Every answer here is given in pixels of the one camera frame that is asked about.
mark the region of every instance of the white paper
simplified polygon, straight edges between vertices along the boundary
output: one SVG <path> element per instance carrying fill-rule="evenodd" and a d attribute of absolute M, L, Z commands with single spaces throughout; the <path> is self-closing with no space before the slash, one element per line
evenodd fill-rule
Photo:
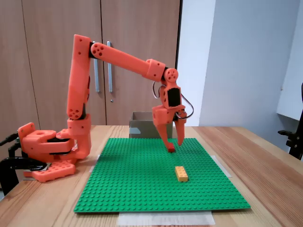
<path fill-rule="evenodd" d="M 211 211 L 120 212 L 119 226 L 214 225 Z"/>
<path fill-rule="evenodd" d="M 212 157 L 212 159 L 214 160 L 214 162 L 219 166 L 219 168 L 223 171 L 223 173 L 227 177 L 232 177 L 232 175 L 230 175 L 229 172 L 227 172 L 227 170 L 224 168 L 224 166 L 222 166 L 222 164 L 219 162 L 219 160 L 216 158 L 215 155 L 211 155 L 210 157 Z"/>
<path fill-rule="evenodd" d="M 98 162 L 98 159 L 99 159 L 99 157 L 100 157 L 100 155 L 98 155 L 97 156 L 97 159 L 96 159 L 96 162 L 95 162 L 95 164 L 90 168 L 90 170 L 89 170 L 89 172 L 90 173 L 92 173 L 93 172 L 93 170 L 94 170 L 94 168 L 95 168 L 95 165 L 97 164 L 97 162 Z"/>

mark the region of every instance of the wooden table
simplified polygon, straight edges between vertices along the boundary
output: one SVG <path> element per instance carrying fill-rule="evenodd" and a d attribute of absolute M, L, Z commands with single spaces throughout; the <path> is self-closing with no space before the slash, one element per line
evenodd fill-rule
<path fill-rule="evenodd" d="M 0 202 L 0 226 L 112 227 L 118 213 L 77 215 L 73 209 L 110 137 L 128 137 L 128 126 L 94 126 L 92 149 L 77 173 L 47 183 L 22 181 Z M 303 226 L 303 164 L 239 127 L 186 127 L 232 175 L 250 210 L 213 212 L 217 227 Z"/>

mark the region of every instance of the cabinet handle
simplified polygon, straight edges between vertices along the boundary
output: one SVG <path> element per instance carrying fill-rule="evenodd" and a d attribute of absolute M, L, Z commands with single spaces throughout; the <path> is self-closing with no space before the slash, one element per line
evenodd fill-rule
<path fill-rule="evenodd" d="M 96 92 L 100 92 L 99 89 L 99 74 L 98 74 L 98 60 L 94 59 L 94 71 L 95 71 L 95 88 Z"/>
<path fill-rule="evenodd" d="M 112 64 L 107 63 L 107 69 L 108 69 L 108 90 L 109 92 L 113 92 L 113 82 L 112 82 Z"/>

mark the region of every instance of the green lego baseplate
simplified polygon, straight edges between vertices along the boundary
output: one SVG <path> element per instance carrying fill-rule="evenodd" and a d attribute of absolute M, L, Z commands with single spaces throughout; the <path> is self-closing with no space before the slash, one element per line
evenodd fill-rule
<path fill-rule="evenodd" d="M 250 205 L 196 139 L 108 139 L 74 209 L 88 212 L 236 210 Z M 175 167 L 184 166 L 188 182 Z"/>

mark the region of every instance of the robotic arm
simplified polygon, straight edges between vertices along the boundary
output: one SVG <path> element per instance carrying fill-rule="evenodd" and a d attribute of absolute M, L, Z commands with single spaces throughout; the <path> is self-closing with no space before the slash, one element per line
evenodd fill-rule
<path fill-rule="evenodd" d="M 166 132 L 166 125 L 174 121 L 178 134 L 178 145 L 182 144 L 184 124 L 193 112 L 187 116 L 185 106 L 182 105 L 181 99 L 184 97 L 180 87 L 176 84 L 177 70 L 167 68 L 159 61 L 153 59 L 143 61 L 104 44 L 92 43 L 88 37 L 75 35 L 66 111 L 69 117 L 68 128 L 56 133 L 53 130 L 36 130 L 33 123 L 20 127 L 18 133 L 14 133 L 0 142 L 0 146 L 2 146 L 16 138 L 19 140 L 9 148 L 10 158 L 8 161 L 1 162 L 0 167 L 11 168 L 10 166 L 14 165 L 15 168 L 31 170 L 33 163 L 37 165 L 36 169 L 42 169 L 46 163 L 51 163 L 52 165 L 47 171 L 24 172 L 25 176 L 33 177 L 41 182 L 75 173 L 74 163 L 77 159 L 85 158 L 91 148 L 91 121 L 90 115 L 85 111 L 89 98 L 91 58 L 100 59 L 141 74 L 143 77 L 153 80 L 154 83 L 160 82 L 159 96 L 155 95 L 153 84 L 154 96 L 160 98 L 162 102 L 162 105 L 152 108 L 154 125 L 168 151 L 174 152 L 174 145 L 168 142 Z M 15 157 L 15 150 L 20 147 L 22 157 Z"/>

